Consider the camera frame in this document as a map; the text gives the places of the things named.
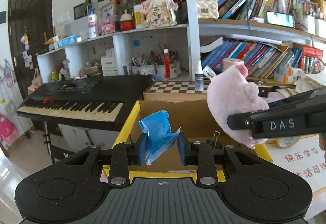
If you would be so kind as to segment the black binder clip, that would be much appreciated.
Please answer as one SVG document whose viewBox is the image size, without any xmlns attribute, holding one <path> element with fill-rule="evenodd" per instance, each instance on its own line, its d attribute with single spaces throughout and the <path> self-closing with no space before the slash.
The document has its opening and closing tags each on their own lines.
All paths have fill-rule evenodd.
<svg viewBox="0 0 326 224">
<path fill-rule="evenodd" d="M 219 140 L 220 132 L 214 131 L 212 139 L 207 139 L 206 143 L 209 144 L 213 149 L 222 149 L 222 144 Z"/>
</svg>

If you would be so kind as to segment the white staples box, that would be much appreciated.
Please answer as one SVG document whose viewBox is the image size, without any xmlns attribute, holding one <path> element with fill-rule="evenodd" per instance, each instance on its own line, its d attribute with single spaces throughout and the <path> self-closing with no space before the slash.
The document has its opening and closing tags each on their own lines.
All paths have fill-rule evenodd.
<svg viewBox="0 0 326 224">
<path fill-rule="evenodd" d="M 169 170 L 171 174 L 197 174 L 196 170 Z"/>
</svg>

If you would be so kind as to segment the blue wrapper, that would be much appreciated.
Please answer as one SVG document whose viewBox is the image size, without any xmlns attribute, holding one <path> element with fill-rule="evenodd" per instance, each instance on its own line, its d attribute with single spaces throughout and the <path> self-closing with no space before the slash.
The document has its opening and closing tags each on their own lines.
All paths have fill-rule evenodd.
<svg viewBox="0 0 326 224">
<path fill-rule="evenodd" d="M 170 149 L 181 133 L 179 127 L 172 132 L 169 123 L 169 114 L 161 110 L 139 121 L 143 133 L 146 135 L 145 162 L 151 165 L 160 155 Z"/>
</svg>

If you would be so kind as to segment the pink plush pig toy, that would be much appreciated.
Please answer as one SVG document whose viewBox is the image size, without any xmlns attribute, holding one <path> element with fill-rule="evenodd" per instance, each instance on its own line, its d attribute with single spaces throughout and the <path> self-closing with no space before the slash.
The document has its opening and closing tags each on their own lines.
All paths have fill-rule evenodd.
<svg viewBox="0 0 326 224">
<path fill-rule="evenodd" d="M 254 149 L 267 139 L 254 139 L 250 130 L 232 130 L 227 124 L 230 115 L 268 110 L 268 103 L 259 97 L 255 83 L 247 82 L 248 70 L 244 65 L 233 65 L 215 76 L 207 90 L 207 104 L 210 113 L 220 128 L 240 144 Z"/>
</svg>

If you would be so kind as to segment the stack of papers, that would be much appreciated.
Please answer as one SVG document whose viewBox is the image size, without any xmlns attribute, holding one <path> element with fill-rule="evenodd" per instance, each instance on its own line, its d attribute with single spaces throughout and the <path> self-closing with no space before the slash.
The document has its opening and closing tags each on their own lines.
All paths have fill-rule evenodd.
<svg viewBox="0 0 326 224">
<path fill-rule="evenodd" d="M 302 72 L 294 85 L 296 86 L 295 91 L 298 93 L 322 88 L 326 86 L 325 70 L 317 74 L 305 74 Z"/>
</svg>

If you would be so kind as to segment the cartoon desk mat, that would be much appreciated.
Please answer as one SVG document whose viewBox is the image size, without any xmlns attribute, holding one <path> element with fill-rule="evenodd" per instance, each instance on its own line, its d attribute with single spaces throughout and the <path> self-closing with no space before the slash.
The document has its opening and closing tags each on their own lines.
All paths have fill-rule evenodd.
<svg viewBox="0 0 326 224">
<path fill-rule="evenodd" d="M 273 164 L 302 177 L 314 193 L 325 188 L 325 158 L 317 135 L 301 138 L 287 148 L 275 143 L 267 144 L 266 148 Z"/>
</svg>

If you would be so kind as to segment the black stapler case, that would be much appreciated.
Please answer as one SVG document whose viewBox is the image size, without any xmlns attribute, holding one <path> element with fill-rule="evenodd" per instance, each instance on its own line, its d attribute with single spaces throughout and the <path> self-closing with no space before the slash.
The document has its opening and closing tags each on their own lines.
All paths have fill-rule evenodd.
<svg viewBox="0 0 326 224">
<path fill-rule="evenodd" d="M 255 84 L 258 86 L 259 89 L 259 97 L 267 98 L 269 96 L 270 86 L 261 80 L 256 81 Z"/>
</svg>

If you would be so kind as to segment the black electronic keyboard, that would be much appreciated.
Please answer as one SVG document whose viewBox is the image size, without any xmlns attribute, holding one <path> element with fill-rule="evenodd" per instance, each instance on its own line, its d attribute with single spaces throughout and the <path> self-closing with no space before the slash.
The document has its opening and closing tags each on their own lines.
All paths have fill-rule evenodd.
<svg viewBox="0 0 326 224">
<path fill-rule="evenodd" d="M 20 104 L 17 115 L 41 122 L 120 131 L 151 84 L 149 75 L 46 83 Z"/>
</svg>

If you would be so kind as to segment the wooden chessboard box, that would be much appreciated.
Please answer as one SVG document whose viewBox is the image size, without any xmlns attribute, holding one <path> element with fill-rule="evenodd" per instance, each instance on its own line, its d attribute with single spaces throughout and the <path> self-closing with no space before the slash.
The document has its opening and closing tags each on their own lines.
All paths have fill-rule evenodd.
<svg viewBox="0 0 326 224">
<path fill-rule="evenodd" d="M 156 81 L 144 93 L 144 100 L 183 102 L 206 100 L 209 80 L 204 81 L 203 91 L 195 91 L 194 81 Z"/>
</svg>

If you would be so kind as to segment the row of books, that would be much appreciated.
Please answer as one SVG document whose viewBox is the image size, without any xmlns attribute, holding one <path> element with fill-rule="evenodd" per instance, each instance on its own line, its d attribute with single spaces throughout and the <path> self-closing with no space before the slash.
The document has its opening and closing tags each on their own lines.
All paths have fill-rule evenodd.
<svg viewBox="0 0 326 224">
<path fill-rule="evenodd" d="M 203 67 L 220 74 L 227 59 L 243 62 L 254 78 L 272 79 L 282 68 L 299 68 L 305 73 L 319 73 L 324 52 L 315 46 L 285 42 L 275 45 L 262 41 L 220 37 L 200 47 Z"/>
</svg>

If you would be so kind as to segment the white spray bottle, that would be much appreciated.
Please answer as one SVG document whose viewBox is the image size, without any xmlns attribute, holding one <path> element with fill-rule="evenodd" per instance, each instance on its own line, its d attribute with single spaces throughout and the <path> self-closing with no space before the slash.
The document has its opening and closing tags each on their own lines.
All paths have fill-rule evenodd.
<svg viewBox="0 0 326 224">
<path fill-rule="evenodd" d="M 204 90 L 204 75 L 201 60 L 197 61 L 195 69 L 195 91 L 202 92 Z"/>
</svg>

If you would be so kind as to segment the red chinese knot tassel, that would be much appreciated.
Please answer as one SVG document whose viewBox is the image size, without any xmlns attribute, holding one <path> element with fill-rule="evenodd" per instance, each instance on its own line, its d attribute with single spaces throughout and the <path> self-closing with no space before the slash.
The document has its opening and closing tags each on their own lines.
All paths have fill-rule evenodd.
<svg viewBox="0 0 326 224">
<path fill-rule="evenodd" d="M 171 72 L 170 72 L 170 55 L 169 50 L 167 48 L 164 49 L 164 65 L 165 65 L 165 77 L 166 79 L 170 79 Z"/>
</svg>

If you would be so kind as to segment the pink cylindrical pen holder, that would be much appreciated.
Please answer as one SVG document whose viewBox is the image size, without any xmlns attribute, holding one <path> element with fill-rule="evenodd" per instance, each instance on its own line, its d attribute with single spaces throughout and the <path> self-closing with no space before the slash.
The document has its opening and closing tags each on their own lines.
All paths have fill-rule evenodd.
<svg viewBox="0 0 326 224">
<path fill-rule="evenodd" d="M 231 66 L 244 65 L 244 61 L 237 58 L 224 58 L 223 59 L 223 71 L 226 71 Z"/>
</svg>

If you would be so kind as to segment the white lotion bottle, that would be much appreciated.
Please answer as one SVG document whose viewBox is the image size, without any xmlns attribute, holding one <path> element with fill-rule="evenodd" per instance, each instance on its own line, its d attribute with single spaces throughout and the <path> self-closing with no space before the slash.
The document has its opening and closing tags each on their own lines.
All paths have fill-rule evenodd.
<svg viewBox="0 0 326 224">
<path fill-rule="evenodd" d="M 88 11 L 88 30 L 90 39 L 98 36 L 98 22 L 94 8 L 91 8 Z"/>
</svg>

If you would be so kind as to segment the pink pig ornament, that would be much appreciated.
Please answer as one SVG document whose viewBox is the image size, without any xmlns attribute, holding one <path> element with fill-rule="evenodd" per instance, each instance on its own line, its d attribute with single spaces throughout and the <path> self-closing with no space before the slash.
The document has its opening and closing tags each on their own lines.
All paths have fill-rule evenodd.
<svg viewBox="0 0 326 224">
<path fill-rule="evenodd" d="M 161 28 L 177 25 L 177 9 L 178 4 L 174 0 L 145 0 L 141 3 L 141 12 L 145 15 L 144 26 Z"/>
</svg>

